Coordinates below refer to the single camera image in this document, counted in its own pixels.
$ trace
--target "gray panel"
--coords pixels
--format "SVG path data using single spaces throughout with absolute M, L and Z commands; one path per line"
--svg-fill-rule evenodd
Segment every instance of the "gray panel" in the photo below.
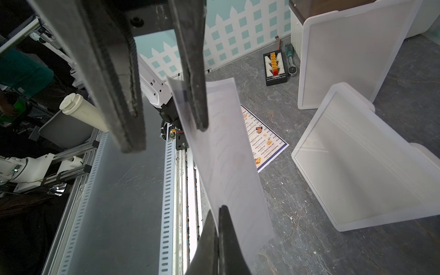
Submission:
M 61 274 L 158 273 L 165 141 L 158 112 L 143 99 L 147 149 L 123 154 L 109 133 L 84 217 L 77 214 L 82 221 L 69 269 Z
M 61 148 L 70 149 L 90 138 L 93 126 L 58 111 L 38 131 L 40 136 Z

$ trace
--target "marble-patterned floor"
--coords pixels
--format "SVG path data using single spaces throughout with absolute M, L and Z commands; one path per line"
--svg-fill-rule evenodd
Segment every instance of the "marble-patterned floor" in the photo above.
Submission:
M 440 274 L 438 216 L 338 232 L 290 156 L 316 110 L 297 108 L 299 77 L 266 87 L 262 55 L 271 44 L 206 75 L 234 77 L 241 103 L 290 147 L 260 173 L 276 237 L 254 261 L 253 274 Z M 295 56 L 298 67 L 300 62 Z M 374 102 L 376 114 L 408 142 L 440 157 L 440 46 L 406 39 Z M 202 212 L 208 205 L 202 198 Z

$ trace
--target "screwdriver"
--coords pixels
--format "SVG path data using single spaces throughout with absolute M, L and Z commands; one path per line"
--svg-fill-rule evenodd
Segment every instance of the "screwdriver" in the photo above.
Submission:
M 295 63 L 293 62 L 293 46 L 292 43 L 287 43 L 286 44 L 286 55 L 287 55 L 287 62 L 289 63 L 289 69 L 287 70 L 287 72 L 291 75 L 291 76 L 296 76 L 297 74 L 297 67 L 295 66 Z

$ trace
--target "green object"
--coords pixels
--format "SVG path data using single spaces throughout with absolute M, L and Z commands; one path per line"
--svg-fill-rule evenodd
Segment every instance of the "green object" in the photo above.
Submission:
M 289 68 L 287 69 L 287 72 L 291 75 L 291 76 L 296 76 L 298 70 L 297 67 L 295 66 L 295 63 L 293 62 L 293 52 L 295 50 L 293 49 L 292 43 L 287 43 L 286 44 L 286 56 L 287 56 L 287 62 L 289 64 Z
M 32 97 L 52 82 L 54 72 L 13 48 L 0 55 L 0 84 Z
M 15 117 L 9 117 L 5 114 L 2 114 L 0 116 L 0 122 L 8 122 L 8 123 L 12 123 L 14 122 L 18 117 L 20 117 L 20 115 L 22 113 L 24 113 L 26 111 L 26 101 L 24 98 L 19 97 L 17 98 L 17 101 L 14 104 L 14 108 L 17 110 L 18 115 Z

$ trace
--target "wall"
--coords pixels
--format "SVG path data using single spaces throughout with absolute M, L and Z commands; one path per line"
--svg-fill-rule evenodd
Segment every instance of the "wall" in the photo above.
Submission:
M 288 34 L 288 0 L 207 0 L 205 69 L 218 68 Z M 135 40 L 138 53 L 161 79 L 182 72 L 174 30 Z

